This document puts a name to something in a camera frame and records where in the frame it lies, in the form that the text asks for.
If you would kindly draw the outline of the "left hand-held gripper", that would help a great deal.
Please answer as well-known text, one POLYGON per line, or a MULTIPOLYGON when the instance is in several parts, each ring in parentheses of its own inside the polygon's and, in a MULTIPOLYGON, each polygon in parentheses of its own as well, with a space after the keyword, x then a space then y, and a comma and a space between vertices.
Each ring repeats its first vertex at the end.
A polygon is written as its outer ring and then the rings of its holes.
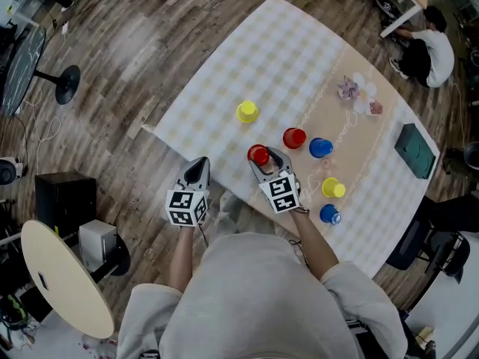
POLYGON ((202 156, 188 162, 180 169, 175 184, 184 190, 167 192, 165 211, 170 223, 179 227, 203 224, 210 194, 210 160, 202 156))

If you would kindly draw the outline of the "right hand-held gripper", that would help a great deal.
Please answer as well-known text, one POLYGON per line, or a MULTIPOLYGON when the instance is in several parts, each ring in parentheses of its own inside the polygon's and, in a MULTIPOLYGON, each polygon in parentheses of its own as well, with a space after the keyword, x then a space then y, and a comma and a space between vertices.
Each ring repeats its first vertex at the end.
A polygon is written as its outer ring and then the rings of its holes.
POLYGON ((299 185, 290 157, 274 147, 266 149, 281 173, 276 177, 273 172, 265 172, 255 160, 249 159, 260 190, 275 214, 299 208, 299 185))

